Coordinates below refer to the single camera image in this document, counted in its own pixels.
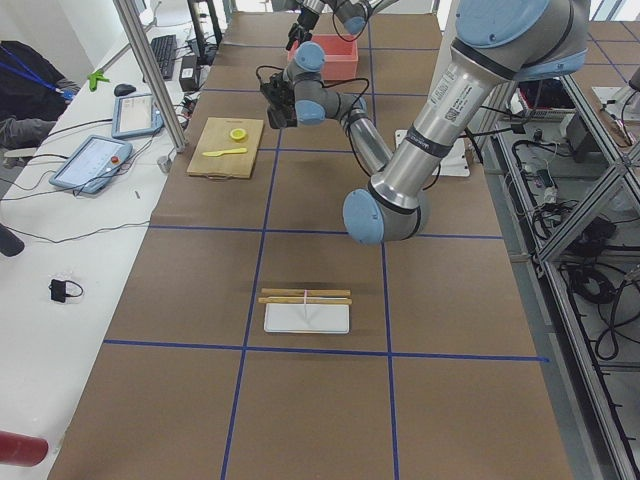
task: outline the computer mouse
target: computer mouse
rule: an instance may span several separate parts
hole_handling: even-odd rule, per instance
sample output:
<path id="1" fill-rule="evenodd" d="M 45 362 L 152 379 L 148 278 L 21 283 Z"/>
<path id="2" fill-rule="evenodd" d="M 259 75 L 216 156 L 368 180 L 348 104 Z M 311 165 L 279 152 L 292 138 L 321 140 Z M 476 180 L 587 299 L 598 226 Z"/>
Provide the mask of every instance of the computer mouse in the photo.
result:
<path id="1" fill-rule="evenodd" d="M 136 91 L 136 87 L 133 85 L 129 85 L 128 83 L 121 83 L 116 85 L 116 88 L 113 89 L 113 94 L 116 97 L 124 97 L 125 95 L 129 95 Z"/>

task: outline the yellow ring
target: yellow ring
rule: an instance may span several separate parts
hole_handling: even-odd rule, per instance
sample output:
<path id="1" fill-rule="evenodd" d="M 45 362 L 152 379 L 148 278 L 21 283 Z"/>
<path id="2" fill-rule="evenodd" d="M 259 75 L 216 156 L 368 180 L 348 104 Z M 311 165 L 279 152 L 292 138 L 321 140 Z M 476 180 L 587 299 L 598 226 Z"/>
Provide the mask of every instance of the yellow ring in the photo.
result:
<path id="1" fill-rule="evenodd" d="M 232 140 L 239 142 L 244 140 L 247 136 L 247 131 L 244 128 L 234 128 L 229 132 L 229 136 Z"/>

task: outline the white table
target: white table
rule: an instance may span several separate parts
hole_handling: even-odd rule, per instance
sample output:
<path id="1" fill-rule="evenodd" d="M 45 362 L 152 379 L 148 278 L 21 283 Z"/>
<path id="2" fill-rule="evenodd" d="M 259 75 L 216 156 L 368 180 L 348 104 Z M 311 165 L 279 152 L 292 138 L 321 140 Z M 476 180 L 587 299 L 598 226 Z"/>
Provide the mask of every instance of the white table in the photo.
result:
<path id="1" fill-rule="evenodd" d="M 176 34 L 180 46 L 190 30 L 190 24 L 154 28 L 148 36 Z M 101 64 L 125 43 L 123 34 Z M 174 104 L 184 95 L 177 82 L 179 72 L 180 60 L 173 80 L 166 83 Z M 113 88 L 118 83 L 135 85 L 140 93 L 149 91 L 131 51 L 105 76 L 111 82 L 99 83 L 95 92 L 83 86 L 54 131 L 111 118 Z M 110 133 L 110 123 L 74 129 L 45 141 L 38 153 L 70 155 L 88 135 Z M 148 137 L 131 139 L 136 151 L 147 141 Z M 57 192 L 0 202 L 0 222 L 60 239 L 149 220 L 166 180 L 156 161 L 172 149 L 170 137 L 163 130 L 131 170 L 116 177 L 99 195 L 74 197 L 69 192 Z M 17 183 L 35 185 L 44 172 L 59 167 L 59 163 L 50 163 L 57 161 L 60 159 L 55 157 L 35 158 Z M 5 198 L 55 190 L 48 183 L 50 176 L 33 192 L 12 186 Z M 50 453 L 36 467 L 0 465 L 3 480 L 47 477 L 145 232 L 144 226 L 132 227 L 61 244 L 19 235 L 25 243 L 23 252 L 12 258 L 0 256 L 0 430 L 42 437 L 50 446 Z M 48 289 L 52 278 L 72 279 L 85 293 L 65 304 L 53 302 Z"/>

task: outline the tablet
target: tablet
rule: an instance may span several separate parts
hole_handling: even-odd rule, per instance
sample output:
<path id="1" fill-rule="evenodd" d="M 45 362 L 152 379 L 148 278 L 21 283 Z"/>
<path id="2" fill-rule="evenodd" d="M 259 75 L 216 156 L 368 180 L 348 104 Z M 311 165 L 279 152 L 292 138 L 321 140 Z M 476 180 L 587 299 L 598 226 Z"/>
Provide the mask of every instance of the tablet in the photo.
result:
<path id="1" fill-rule="evenodd" d="M 116 97 L 111 136 L 113 138 L 154 135 L 164 122 L 150 94 Z"/>
<path id="2" fill-rule="evenodd" d="M 75 193 L 96 193 L 109 183 L 132 150 L 128 142 L 91 135 L 49 179 L 49 183 Z"/>

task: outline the wooden cutting board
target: wooden cutting board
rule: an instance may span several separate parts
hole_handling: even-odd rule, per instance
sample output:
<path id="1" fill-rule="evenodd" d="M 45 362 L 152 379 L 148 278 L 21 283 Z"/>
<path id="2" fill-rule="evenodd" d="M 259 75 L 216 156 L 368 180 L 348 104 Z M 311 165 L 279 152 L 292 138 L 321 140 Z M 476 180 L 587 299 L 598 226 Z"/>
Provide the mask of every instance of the wooden cutting board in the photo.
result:
<path id="1" fill-rule="evenodd" d="M 199 177 L 251 178 L 263 127 L 263 120 L 209 117 L 191 157 L 187 173 Z M 244 128 L 247 136 L 236 142 L 229 136 L 229 132 L 234 128 Z M 202 155 L 203 152 L 239 147 L 246 147 L 247 153 L 226 154 L 220 157 Z"/>

